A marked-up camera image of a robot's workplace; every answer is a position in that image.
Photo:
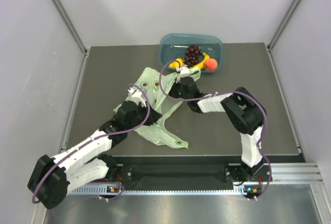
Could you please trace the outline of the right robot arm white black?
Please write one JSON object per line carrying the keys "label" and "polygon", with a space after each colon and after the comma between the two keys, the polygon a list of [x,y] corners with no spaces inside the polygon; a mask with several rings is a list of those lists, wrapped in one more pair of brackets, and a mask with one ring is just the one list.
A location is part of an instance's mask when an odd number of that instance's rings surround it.
{"label": "right robot arm white black", "polygon": [[239,166],[227,168],[227,180],[237,186],[254,180],[260,175],[263,156],[260,149],[260,138],[264,125],[265,110],[257,105],[256,100],[244,88],[239,87],[235,93],[204,94],[200,92],[191,77],[181,78],[176,82],[169,96],[187,102],[195,113],[226,113],[234,128],[239,132],[242,155]]}

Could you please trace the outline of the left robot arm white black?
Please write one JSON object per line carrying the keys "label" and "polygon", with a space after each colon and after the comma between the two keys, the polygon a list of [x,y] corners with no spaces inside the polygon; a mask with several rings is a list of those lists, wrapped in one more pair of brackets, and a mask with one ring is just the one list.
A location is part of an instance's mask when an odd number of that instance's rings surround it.
{"label": "left robot arm white black", "polygon": [[84,141],[53,157],[41,156],[27,184],[33,194],[32,203],[51,210],[76,188],[102,178],[115,179],[116,166],[107,163],[101,153],[120,144],[139,127],[156,124],[161,117],[149,103],[126,100]]}

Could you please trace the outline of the yellow banana fruit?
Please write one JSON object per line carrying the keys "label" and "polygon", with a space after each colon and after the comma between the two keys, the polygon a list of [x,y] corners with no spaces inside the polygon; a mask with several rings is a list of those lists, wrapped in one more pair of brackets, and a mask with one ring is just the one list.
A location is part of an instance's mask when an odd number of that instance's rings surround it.
{"label": "yellow banana fruit", "polygon": [[192,68],[200,68],[201,70],[204,69],[204,63],[205,63],[208,59],[210,59],[210,56],[209,56],[207,53],[205,53],[205,52],[203,52],[202,55],[203,55],[203,59],[202,59],[202,61],[199,62],[199,63],[197,63],[196,65],[191,66],[190,69],[192,69]]}

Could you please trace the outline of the dark red grape bunch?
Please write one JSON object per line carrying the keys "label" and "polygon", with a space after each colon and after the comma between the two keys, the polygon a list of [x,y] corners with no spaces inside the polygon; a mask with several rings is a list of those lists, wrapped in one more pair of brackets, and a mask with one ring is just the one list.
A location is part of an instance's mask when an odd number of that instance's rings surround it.
{"label": "dark red grape bunch", "polygon": [[184,63],[188,67],[196,65],[200,61],[200,56],[202,55],[202,50],[196,45],[190,45],[184,56]]}

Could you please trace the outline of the yellow lemon fruit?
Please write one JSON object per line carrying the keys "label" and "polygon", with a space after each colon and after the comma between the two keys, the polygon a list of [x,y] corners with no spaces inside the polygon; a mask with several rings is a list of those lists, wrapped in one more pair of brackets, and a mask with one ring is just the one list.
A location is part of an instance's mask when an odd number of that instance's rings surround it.
{"label": "yellow lemon fruit", "polygon": [[169,68],[174,68],[175,69],[175,68],[178,68],[178,67],[183,66],[183,65],[184,65],[183,60],[181,58],[177,58],[169,64]]}

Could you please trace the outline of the light green plastic bag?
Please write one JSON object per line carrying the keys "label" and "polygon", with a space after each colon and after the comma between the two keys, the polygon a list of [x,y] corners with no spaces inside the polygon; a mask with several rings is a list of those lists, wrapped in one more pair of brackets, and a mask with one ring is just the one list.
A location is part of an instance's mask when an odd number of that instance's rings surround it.
{"label": "light green plastic bag", "polygon": [[135,83],[146,92],[153,110],[161,114],[161,118],[155,124],[141,126],[135,132],[155,145],[166,145],[173,149],[188,148],[189,146],[187,141],[165,128],[165,121],[181,106],[182,102],[166,97],[159,89],[159,81],[161,81],[163,90],[169,94],[177,77],[178,74],[175,72],[161,76],[155,69],[146,67]]}

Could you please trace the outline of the orange peach fruit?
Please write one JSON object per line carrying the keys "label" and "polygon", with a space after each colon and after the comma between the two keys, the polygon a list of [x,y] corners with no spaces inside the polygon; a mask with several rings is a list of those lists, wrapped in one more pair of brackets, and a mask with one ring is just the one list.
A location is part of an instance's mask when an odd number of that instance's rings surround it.
{"label": "orange peach fruit", "polygon": [[218,62],[213,58],[209,58],[204,62],[204,70],[206,71],[214,71],[217,68],[218,68]]}

